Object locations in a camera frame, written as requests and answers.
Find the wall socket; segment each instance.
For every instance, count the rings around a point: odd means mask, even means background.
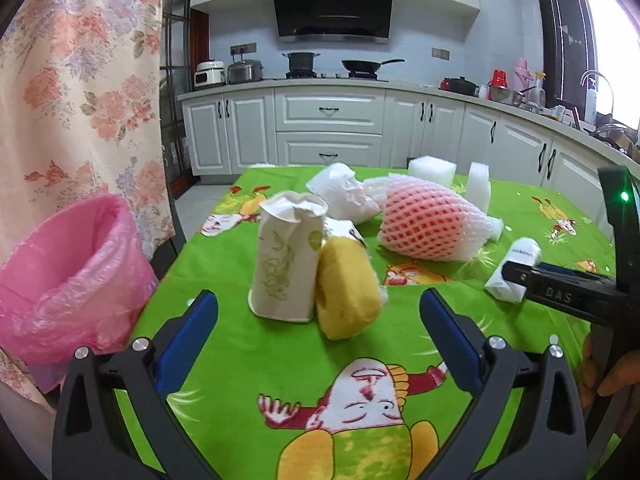
[[[432,48],[431,49],[431,57],[438,57],[440,59],[444,59],[445,61],[449,60],[449,51],[444,50],[443,48]]]
[[[252,54],[256,52],[255,43],[243,43],[242,45],[231,45],[231,55],[239,56],[242,54]]]

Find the metal screw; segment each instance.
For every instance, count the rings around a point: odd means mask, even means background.
[[[504,350],[507,346],[507,342],[499,335],[492,335],[489,338],[489,346],[494,350]]]
[[[131,344],[131,347],[136,352],[142,352],[143,350],[149,348],[149,339],[147,339],[146,337],[139,337]]]
[[[564,350],[560,345],[551,345],[549,347],[549,353],[556,358],[561,358],[564,355]]]
[[[86,346],[81,346],[76,349],[76,353],[74,355],[76,356],[76,359],[84,359],[89,355],[89,349]]]

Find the floral curtain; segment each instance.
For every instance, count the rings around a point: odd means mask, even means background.
[[[0,40],[0,263],[51,214],[100,193],[127,199],[149,258],[173,236],[158,118],[161,3],[26,0],[15,15]],[[10,363],[0,352],[0,380],[32,396]]]

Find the cabinet handle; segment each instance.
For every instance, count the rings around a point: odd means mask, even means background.
[[[551,156],[549,157],[549,162],[546,164],[546,179],[549,180],[551,178],[551,172],[554,170],[553,163],[556,158],[556,149],[551,152]]]
[[[540,154],[538,155],[538,173],[540,173],[540,171],[542,171],[542,159],[545,156],[545,152],[546,152],[546,142],[542,146],[542,150],[540,151]]]

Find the green tablecloth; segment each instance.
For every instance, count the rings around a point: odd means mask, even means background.
[[[268,197],[281,190],[304,191],[306,182],[318,171],[317,167],[249,170],[236,183],[241,189],[235,188],[219,205],[220,212],[247,212],[257,207],[262,195]],[[356,168],[359,180],[387,173]],[[464,181],[465,177],[456,177],[454,188],[461,190]],[[545,262],[597,269],[602,274],[614,272],[612,246],[577,207],[551,189],[493,181],[489,214],[504,219],[502,238],[498,243],[488,242],[468,264],[412,262],[379,247],[380,218],[358,229],[369,244],[381,282],[389,277],[392,283],[437,282],[435,286],[453,310],[471,316],[485,335],[499,334],[514,348],[537,352],[557,335],[569,361],[577,365],[588,332],[585,322],[530,301],[501,303],[486,293],[483,285],[511,243],[520,237],[537,240]],[[425,287],[390,286],[389,301],[380,318],[360,335],[339,342],[325,339],[316,322],[300,325],[259,319],[246,302],[257,230],[257,223],[242,222],[216,237],[194,235],[135,327],[133,336],[152,336],[166,319],[182,314],[187,300],[201,289],[208,288],[218,297],[218,324],[183,389],[169,398],[178,420],[225,480],[303,480],[308,468],[315,471],[308,477],[318,480],[373,479],[379,471],[385,480],[411,476],[412,439],[414,447],[420,442],[432,446],[436,438],[441,446],[470,400],[448,375],[440,386],[432,384],[421,390],[407,386],[407,378],[409,383],[411,377],[424,378],[428,367],[441,362],[418,318],[418,298]],[[312,435],[305,440],[298,439],[305,434],[304,417],[302,424],[293,424],[291,429],[268,427],[258,408],[258,396],[280,399],[290,406],[299,402],[298,415],[317,413],[318,406],[326,404],[327,397],[321,397],[330,392],[341,370],[358,358],[376,360],[381,369],[391,371],[398,396],[393,400],[398,406],[400,397],[405,402],[401,409],[405,425],[395,426],[397,432],[359,429],[328,439],[321,435],[318,440],[316,431],[316,440]],[[349,392],[347,387],[342,394],[348,398]],[[141,457],[159,468],[126,394],[118,396]],[[495,461],[518,400],[514,393],[480,467]],[[385,449],[393,449],[393,453],[387,454]],[[281,455],[286,463],[278,472]]]

